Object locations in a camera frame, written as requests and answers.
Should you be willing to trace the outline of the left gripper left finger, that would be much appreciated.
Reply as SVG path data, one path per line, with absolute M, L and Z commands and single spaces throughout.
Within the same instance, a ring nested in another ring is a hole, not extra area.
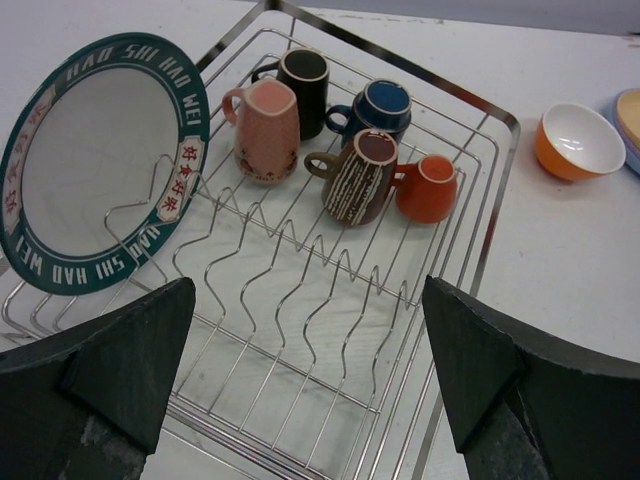
M 158 445 L 195 303 L 195 284 L 182 277 L 2 353 L 2 478 L 139 478 Z

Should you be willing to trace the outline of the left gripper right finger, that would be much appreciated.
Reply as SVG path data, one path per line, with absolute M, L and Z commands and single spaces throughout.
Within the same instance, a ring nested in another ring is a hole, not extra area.
M 639 366 L 427 277 L 426 329 L 472 479 L 636 479 Z

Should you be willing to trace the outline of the dark green plate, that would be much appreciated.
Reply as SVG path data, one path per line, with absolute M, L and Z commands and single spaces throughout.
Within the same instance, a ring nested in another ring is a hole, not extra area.
M 1 159 L 1 245 L 54 295 L 109 288 L 186 213 L 209 143 L 200 73 L 171 41 L 126 32 L 61 63 L 18 116 Z

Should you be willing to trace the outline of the orange bowl white inside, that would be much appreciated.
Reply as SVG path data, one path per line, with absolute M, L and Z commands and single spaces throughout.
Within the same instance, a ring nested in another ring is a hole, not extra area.
M 544 170 L 568 182 L 610 175 L 626 162 L 617 130 L 601 114 L 575 103 L 555 104 L 542 114 L 534 151 Z

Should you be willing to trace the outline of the blue plate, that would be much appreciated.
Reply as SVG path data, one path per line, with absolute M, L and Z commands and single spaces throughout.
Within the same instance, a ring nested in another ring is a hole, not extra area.
M 610 101 L 604 108 L 603 115 L 614 127 L 624 143 L 626 150 L 626 165 L 634 171 L 636 175 L 638 175 L 640 173 L 639 150 L 631 145 L 631 141 L 619 125 L 615 115 L 614 101 Z

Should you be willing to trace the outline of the brown striped mug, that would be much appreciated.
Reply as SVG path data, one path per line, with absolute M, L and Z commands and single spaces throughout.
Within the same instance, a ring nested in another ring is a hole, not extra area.
M 325 181 L 321 200 L 326 212 L 349 227 L 366 225 L 381 212 L 398 160 L 396 141 L 386 132 L 364 129 L 338 155 L 312 152 L 307 171 Z

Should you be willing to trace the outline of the tan plate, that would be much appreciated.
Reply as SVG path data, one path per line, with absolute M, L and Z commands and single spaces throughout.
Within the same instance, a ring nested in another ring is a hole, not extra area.
M 640 147 L 640 90 L 638 88 L 621 92 L 615 101 L 615 114 L 632 145 Z

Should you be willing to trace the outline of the pink textured cup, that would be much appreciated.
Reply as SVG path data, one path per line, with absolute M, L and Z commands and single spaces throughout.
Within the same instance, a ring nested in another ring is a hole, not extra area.
M 222 98 L 226 120 L 235 127 L 234 157 L 242 174 L 273 185 L 295 171 L 300 147 L 297 98 L 284 83 L 265 77 Z

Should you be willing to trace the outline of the blue mug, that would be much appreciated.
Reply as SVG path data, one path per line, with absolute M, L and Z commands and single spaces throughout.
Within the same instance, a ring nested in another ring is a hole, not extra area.
M 356 95 L 350 106 L 330 107 L 325 125 L 342 137 L 342 147 L 365 129 L 385 132 L 399 144 L 411 124 L 411 108 L 411 96 L 403 85 L 393 80 L 374 79 Z

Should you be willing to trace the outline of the black mug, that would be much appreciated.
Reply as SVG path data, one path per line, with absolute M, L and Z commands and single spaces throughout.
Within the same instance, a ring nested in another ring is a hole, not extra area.
M 276 62 L 262 65 L 251 74 L 255 83 L 265 72 L 276 72 L 276 79 L 296 95 L 300 140 L 317 137 L 324 127 L 329 87 L 329 64 L 323 55 L 308 48 L 292 48 Z

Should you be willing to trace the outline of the purple plate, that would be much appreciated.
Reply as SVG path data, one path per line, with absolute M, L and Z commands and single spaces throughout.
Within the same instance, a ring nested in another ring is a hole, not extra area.
M 609 114 L 629 152 L 639 159 L 639 89 L 619 93 L 610 104 Z

